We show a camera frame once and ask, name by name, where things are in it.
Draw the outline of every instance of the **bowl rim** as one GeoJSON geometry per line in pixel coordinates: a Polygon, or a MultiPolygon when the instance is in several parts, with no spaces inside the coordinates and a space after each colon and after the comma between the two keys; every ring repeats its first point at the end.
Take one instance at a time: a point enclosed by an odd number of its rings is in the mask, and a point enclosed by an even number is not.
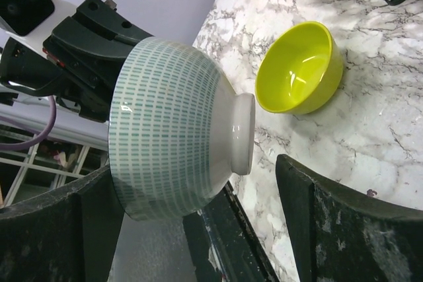
{"type": "Polygon", "coordinates": [[[286,36],[286,34],[293,32],[294,30],[298,29],[298,28],[302,28],[304,26],[307,25],[313,25],[313,26],[317,26],[319,27],[321,30],[323,30],[327,36],[327,40],[329,42],[328,45],[328,52],[329,52],[329,58],[327,60],[327,62],[325,63],[325,70],[322,72],[322,76],[321,78],[324,77],[324,75],[326,74],[326,72],[328,71],[328,66],[329,63],[332,59],[332,55],[333,55],[333,37],[332,34],[330,33],[329,29],[322,23],[318,22],[318,21],[305,21],[305,22],[301,22],[299,24],[296,24],[295,26],[292,26],[291,28],[289,28],[288,30],[286,30],[278,39],[276,39],[276,41],[274,41],[272,43],[272,45],[269,47],[269,50],[267,50],[266,55],[264,56],[264,59],[262,60],[260,67],[258,68],[258,72],[257,72],[257,76],[256,76],[256,82],[255,82],[255,86],[254,86],[254,93],[256,95],[257,98],[257,102],[258,104],[267,112],[271,112],[274,114],[280,114],[280,113],[284,113],[284,112],[289,112],[293,109],[296,109],[299,105],[301,105],[305,100],[307,100],[316,90],[317,86],[319,85],[318,83],[313,87],[313,90],[307,95],[304,96],[299,102],[296,102],[293,106],[289,107],[289,108],[278,108],[278,109],[269,109],[267,106],[263,105],[263,103],[260,101],[260,98],[258,97],[258,93],[257,93],[257,78],[260,75],[260,70],[262,69],[263,63],[266,60],[266,58],[268,58],[268,53],[270,52],[270,50],[276,45],[276,43],[278,43],[284,36],[286,36]]]}

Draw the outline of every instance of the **screw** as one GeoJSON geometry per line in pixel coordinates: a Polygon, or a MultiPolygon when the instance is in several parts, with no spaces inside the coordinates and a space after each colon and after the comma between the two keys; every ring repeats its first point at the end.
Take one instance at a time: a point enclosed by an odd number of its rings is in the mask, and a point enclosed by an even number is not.
{"type": "Polygon", "coordinates": [[[90,83],[91,83],[92,85],[97,85],[97,83],[98,83],[98,77],[97,77],[97,76],[95,76],[95,75],[91,75],[91,76],[90,76],[90,83]]]}

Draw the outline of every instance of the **black bracket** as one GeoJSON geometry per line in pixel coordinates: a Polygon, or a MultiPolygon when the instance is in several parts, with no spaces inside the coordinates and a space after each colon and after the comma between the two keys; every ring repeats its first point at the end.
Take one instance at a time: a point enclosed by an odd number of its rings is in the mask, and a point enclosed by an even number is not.
{"type": "Polygon", "coordinates": [[[19,94],[15,92],[0,92],[0,104],[13,106],[14,99],[18,98],[19,94]]]}
{"type": "Polygon", "coordinates": [[[104,122],[126,57],[150,36],[105,2],[85,0],[43,45],[48,57],[79,87],[68,96],[80,105],[79,115],[104,122]]]}
{"type": "Polygon", "coordinates": [[[18,92],[42,97],[60,95],[71,81],[60,67],[9,38],[1,54],[0,83],[18,92]]]}
{"type": "Polygon", "coordinates": [[[183,223],[198,281],[278,281],[230,183],[183,223]]]}
{"type": "Polygon", "coordinates": [[[423,211],[368,197],[286,155],[276,177],[301,282],[423,281],[423,211]]]}

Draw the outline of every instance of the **gray marble veining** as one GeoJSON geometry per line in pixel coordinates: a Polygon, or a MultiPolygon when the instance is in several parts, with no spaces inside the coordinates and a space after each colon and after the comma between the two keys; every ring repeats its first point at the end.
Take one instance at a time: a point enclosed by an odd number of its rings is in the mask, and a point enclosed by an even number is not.
{"type": "Polygon", "coordinates": [[[298,275],[274,176],[278,154],[362,193],[423,209],[422,0],[398,7],[383,0],[216,0],[194,46],[220,63],[237,92],[254,92],[266,50],[305,20],[325,24],[343,51],[342,83],[312,114],[258,106],[252,172],[231,179],[281,281],[298,275]]]}

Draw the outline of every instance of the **black metal edge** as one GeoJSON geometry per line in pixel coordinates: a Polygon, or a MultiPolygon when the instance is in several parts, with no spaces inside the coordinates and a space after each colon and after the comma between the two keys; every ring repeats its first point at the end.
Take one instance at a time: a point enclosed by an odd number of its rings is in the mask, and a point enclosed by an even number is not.
{"type": "Polygon", "coordinates": [[[183,224],[198,281],[279,281],[230,183],[183,224]]]}
{"type": "Polygon", "coordinates": [[[301,281],[423,281],[423,212],[368,197],[287,155],[276,174],[301,281]]]}
{"type": "Polygon", "coordinates": [[[108,166],[0,209],[0,280],[106,281],[123,216],[108,166]]]}

